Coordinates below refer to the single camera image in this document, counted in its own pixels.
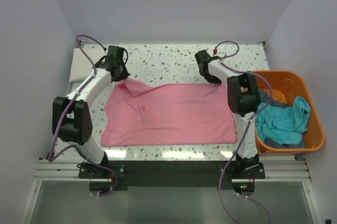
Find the teal cloth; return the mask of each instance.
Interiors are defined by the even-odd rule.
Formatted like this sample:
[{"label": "teal cloth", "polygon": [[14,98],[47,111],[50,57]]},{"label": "teal cloth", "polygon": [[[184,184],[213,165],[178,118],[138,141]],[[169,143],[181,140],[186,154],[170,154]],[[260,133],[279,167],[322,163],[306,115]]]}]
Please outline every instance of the teal cloth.
[{"label": "teal cloth", "polygon": [[299,144],[302,134],[307,131],[310,106],[300,96],[292,107],[280,108],[267,106],[256,116],[256,128],[259,138],[273,139],[278,144]]}]

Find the pink fabric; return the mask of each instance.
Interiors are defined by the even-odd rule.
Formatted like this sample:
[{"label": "pink fabric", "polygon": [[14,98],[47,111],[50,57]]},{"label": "pink fabric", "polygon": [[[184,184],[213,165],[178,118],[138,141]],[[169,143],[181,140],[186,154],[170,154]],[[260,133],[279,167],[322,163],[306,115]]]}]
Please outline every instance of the pink fabric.
[{"label": "pink fabric", "polygon": [[236,142],[225,85],[119,82],[105,105],[103,146]]}]

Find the white wall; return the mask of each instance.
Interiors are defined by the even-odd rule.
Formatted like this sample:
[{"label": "white wall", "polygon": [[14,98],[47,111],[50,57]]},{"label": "white wall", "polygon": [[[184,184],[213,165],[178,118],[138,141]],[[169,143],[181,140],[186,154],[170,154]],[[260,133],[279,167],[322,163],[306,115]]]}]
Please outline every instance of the white wall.
[{"label": "white wall", "polygon": [[58,0],[75,34],[104,42],[267,40],[290,0]]},{"label": "white wall", "polygon": [[21,218],[74,41],[56,0],[0,0],[0,223]]},{"label": "white wall", "polygon": [[337,221],[337,0],[291,0],[271,38],[272,68],[306,81],[326,133],[321,151],[306,155],[323,217]]}]

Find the laundry basket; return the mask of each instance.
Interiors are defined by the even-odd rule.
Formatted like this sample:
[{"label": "laundry basket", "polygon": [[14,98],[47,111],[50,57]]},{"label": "laundry basket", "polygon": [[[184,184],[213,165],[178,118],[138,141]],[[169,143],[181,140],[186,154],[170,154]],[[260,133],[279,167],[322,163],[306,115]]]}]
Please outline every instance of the laundry basket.
[{"label": "laundry basket", "polygon": [[[299,154],[320,149],[325,141],[324,132],[314,103],[312,102],[303,79],[299,75],[285,70],[257,70],[255,72],[264,77],[270,83],[273,89],[273,98],[275,100],[293,105],[295,98],[297,96],[301,96],[306,100],[311,108],[308,121],[308,130],[304,133],[304,143],[306,145],[305,149],[276,149],[269,147],[261,141],[255,128],[255,141],[259,153]],[[268,94],[270,94],[265,82],[260,78],[256,79],[259,89],[264,89],[268,92]]]}]

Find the gray cloth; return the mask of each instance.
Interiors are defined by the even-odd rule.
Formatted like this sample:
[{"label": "gray cloth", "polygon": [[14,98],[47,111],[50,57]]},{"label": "gray cloth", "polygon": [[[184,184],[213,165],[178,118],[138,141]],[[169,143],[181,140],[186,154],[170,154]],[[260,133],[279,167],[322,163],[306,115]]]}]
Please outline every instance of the gray cloth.
[{"label": "gray cloth", "polygon": [[[261,102],[267,103],[267,101],[270,99],[268,93],[262,89],[259,89],[259,93],[260,93]],[[287,103],[282,103],[274,99],[272,99],[270,105],[272,107],[281,107],[281,108],[291,107]],[[302,141],[299,144],[278,144],[276,141],[274,141],[273,139],[270,139],[269,137],[266,137],[264,143],[267,144],[269,147],[272,147],[275,149],[290,149],[290,148],[305,149],[306,148],[303,137],[302,137]]]}]

